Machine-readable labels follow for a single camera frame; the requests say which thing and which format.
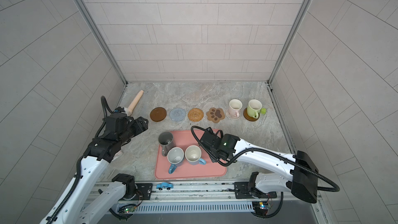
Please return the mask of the cork paw coaster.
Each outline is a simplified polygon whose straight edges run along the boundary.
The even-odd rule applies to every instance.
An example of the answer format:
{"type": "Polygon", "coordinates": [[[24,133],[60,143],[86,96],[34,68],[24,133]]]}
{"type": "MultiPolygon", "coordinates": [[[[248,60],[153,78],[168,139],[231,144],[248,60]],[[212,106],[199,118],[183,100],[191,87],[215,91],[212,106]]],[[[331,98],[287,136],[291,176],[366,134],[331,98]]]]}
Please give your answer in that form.
{"type": "Polygon", "coordinates": [[[207,120],[213,123],[219,123],[221,120],[225,119],[225,113],[222,108],[210,108],[210,110],[206,113],[207,120]]]}

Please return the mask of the white multicolour woven coaster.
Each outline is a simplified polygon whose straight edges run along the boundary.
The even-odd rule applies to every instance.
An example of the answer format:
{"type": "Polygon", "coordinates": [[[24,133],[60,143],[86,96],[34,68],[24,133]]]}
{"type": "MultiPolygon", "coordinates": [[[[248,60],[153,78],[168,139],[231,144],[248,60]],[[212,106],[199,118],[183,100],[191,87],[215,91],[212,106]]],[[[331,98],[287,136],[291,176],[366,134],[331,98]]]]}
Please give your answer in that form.
{"type": "Polygon", "coordinates": [[[240,112],[239,110],[226,110],[226,117],[229,118],[230,120],[238,120],[240,118],[240,112]]]}

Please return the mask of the rattan woven coaster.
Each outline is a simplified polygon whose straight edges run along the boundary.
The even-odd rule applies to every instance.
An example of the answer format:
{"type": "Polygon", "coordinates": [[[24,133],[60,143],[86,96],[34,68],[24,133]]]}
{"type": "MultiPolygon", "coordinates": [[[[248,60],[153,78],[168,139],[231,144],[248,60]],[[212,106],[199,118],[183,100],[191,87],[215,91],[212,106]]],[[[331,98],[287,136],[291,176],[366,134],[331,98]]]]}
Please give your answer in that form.
{"type": "Polygon", "coordinates": [[[199,122],[204,117],[204,113],[199,108],[193,108],[188,112],[188,119],[192,122],[199,122]]]}

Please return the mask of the dark wooden coaster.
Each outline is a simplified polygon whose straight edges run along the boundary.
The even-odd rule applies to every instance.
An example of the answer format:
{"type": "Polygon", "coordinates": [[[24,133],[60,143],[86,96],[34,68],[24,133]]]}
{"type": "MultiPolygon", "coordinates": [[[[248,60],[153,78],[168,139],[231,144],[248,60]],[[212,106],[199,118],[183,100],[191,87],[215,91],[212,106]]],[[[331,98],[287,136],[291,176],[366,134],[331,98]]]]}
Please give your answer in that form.
{"type": "Polygon", "coordinates": [[[163,107],[156,107],[150,112],[150,119],[154,122],[160,122],[167,116],[167,111],[163,107]]]}
{"type": "Polygon", "coordinates": [[[254,118],[254,117],[250,117],[247,113],[247,108],[244,109],[243,111],[243,116],[246,120],[251,121],[251,122],[255,122],[258,121],[260,118],[254,118]]]}

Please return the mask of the white mug pink handle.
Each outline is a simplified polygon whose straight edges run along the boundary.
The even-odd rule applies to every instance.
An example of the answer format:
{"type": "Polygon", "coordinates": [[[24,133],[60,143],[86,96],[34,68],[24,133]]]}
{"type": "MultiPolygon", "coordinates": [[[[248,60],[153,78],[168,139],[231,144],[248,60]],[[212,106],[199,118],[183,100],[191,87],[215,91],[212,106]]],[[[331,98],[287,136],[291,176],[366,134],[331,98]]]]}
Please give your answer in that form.
{"type": "Polygon", "coordinates": [[[236,111],[239,110],[239,112],[240,112],[242,106],[243,106],[243,104],[242,104],[242,102],[241,102],[240,100],[238,100],[238,99],[232,99],[232,100],[229,102],[229,109],[228,109],[228,110],[234,109],[234,110],[236,110],[236,111]]]}

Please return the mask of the blue woven coaster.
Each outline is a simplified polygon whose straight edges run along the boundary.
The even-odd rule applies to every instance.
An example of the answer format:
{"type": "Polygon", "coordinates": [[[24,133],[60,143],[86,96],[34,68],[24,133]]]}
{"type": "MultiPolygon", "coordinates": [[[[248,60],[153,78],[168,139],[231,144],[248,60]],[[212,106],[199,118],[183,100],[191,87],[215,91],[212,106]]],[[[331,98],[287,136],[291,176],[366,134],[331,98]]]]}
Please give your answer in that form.
{"type": "Polygon", "coordinates": [[[175,108],[170,111],[169,117],[171,120],[179,122],[185,119],[186,112],[182,108],[175,108]]]}

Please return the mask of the green mug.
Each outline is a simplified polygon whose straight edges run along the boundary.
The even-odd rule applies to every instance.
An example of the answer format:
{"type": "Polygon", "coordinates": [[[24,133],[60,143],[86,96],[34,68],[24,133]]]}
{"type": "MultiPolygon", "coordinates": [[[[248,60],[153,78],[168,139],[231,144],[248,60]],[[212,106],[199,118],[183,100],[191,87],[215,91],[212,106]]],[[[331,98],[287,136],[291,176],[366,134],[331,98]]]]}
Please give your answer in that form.
{"type": "Polygon", "coordinates": [[[258,119],[260,115],[267,113],[266,108],[263,108],[263,104],[259,100],[250,100],[247,107],[247,115],[253,119],[258,119]]]}

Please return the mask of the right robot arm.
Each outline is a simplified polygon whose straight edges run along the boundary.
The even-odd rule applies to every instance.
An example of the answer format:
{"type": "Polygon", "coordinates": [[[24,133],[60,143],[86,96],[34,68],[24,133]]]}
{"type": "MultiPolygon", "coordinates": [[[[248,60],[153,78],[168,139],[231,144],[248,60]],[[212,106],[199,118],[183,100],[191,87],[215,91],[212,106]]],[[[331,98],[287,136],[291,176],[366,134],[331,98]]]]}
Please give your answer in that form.
{"type": "Polygon", "coordinates": [[[247,195],[263,198],[269,192],[290,192],[296,198],[316,203],[319,191],[339,192],[338,184],[321,175],[309,155],[303,151],[295,154],[276,152],[247,142],[238,136],[224,134],[221,130],[193,125],[191,133],[213,163],[229,167],[236,162],[250,163],[276,174],[266,176],[253,172],[247,195]]]}

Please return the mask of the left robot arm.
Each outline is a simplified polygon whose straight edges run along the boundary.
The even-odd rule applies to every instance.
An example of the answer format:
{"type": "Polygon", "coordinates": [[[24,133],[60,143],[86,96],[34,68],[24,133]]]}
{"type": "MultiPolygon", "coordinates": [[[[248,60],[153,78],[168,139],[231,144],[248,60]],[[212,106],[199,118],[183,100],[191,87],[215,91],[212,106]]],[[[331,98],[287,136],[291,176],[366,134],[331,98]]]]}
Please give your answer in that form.
{"type": "Polygon", "coordinates": [[[76,174],[61,198],[43,218],[43,224],[96,224],[122,198],[130,200],[137,194],[135,177],[118,174],[88,207],[84,204],[99,176],[131,139],[148,130],[148,120],[131,115],[143,96],[140,91],[128,107],[112,111],[101,97],[103,123],[92,142],[76,163],[76,174]]]}

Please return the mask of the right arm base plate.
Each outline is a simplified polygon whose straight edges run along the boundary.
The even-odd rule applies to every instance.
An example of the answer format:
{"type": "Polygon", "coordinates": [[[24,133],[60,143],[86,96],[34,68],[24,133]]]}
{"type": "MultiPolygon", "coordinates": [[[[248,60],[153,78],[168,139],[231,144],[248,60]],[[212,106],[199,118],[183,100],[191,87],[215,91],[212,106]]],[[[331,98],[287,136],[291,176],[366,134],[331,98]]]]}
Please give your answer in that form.
{"type": "Polygon", "coordinates": [[[235,182],[233,192],[235,193],[236,199],[276,199],[277,192],[263,193],[258,190],[255,186],[249,187],[249,182],[235,182]]]}

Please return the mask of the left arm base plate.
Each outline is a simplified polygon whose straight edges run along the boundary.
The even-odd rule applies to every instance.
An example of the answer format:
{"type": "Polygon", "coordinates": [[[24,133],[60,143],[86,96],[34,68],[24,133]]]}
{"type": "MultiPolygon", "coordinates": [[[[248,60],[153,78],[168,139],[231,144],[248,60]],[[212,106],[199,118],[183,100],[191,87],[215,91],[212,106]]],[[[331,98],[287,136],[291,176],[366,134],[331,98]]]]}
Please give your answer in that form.
{"type": "Polygon", "coordinates": [[[126,193],[122,199],[126,201],[150,200],[152,186],[151,183],[138,183],[135,186],[127,185],[126,193]]]}

